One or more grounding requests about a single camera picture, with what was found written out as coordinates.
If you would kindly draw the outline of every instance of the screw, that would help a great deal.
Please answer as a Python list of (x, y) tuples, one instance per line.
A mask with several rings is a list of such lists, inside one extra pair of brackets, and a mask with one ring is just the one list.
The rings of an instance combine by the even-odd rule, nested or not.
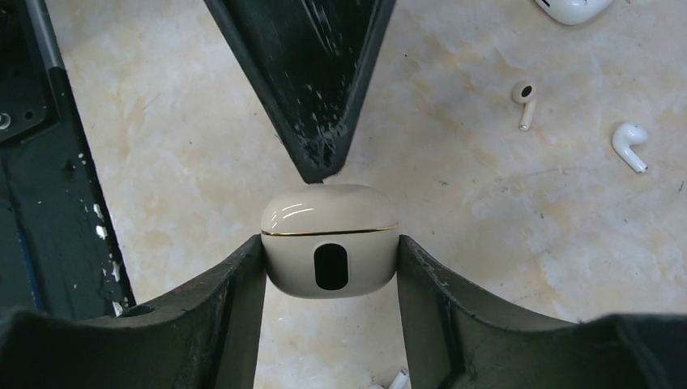
[(6, 130), (12, 123), (12, 118), (6, 113), (0, 113), (0, 130)]

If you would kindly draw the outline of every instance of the glossy lid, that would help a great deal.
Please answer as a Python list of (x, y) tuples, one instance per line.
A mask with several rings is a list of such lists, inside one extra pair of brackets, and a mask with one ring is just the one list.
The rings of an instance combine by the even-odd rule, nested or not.
[(362, 185), (310, 185), (273, 199), (262, 214), (267, 234), (384, 229), (398, 222), (390, 200)]

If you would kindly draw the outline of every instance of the earbud stem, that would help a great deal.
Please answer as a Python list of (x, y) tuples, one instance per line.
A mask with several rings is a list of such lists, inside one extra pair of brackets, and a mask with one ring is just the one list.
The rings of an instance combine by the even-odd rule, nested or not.
[(637, 173), (646, 172), (649, 167), (635, 154), (629, 147), (622, 150), (616, 150), (618, 155)]
[(525, 104), (523, 118), (520, 120), (520, 130), (528, 131), (532, 125), (532, 118), (535, 116), (536, 99)]

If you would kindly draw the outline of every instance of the white earbud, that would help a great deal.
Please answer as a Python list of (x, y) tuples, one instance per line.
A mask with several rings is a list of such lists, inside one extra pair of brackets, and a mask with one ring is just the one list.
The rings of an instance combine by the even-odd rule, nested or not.
[(613, 133), (613, 149), (635, 172), (644, 173), (649, 167), (629, 147), (642, 144), (647, 140), (649, 140), (649, 134), (646, 130), (636, 124), (623, 123)]
[(525, 104), (523, 118), (520, 119), (520, 130), (527, 131), (532, 124), (536, 107), (536, 85), (530, 81), (520, 81), (513, 87), (513, 100)]
[(597, 16), (613, 0), (536, 0), (547, 14), (560, 23), (574, 26)]

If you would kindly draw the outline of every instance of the hole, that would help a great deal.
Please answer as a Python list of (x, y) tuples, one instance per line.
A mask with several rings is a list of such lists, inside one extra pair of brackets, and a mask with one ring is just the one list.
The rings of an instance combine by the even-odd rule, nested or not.
[(71, 163), (71, 160), (66, 160), (64, 169), (69, 173), (73, 173), (76, 170), (76, 166)]
[(527, 97), (530, 96), (530, 93), (532, 93), (532, 87), (527, 85), (522, 92), (520, 92), (520, 96), (522, 97)]
[(150, 314), (155, 310), (151, 306), (133, 306), (128, 310), (125, 310), (119, 315), (120, 318), (133, 318), (135, 316), (143, 316), (145, 314)]
[(315, 282), (324, 290), (339, 290), (348, 284), (348, 253), (327, 243), (315, 250)]

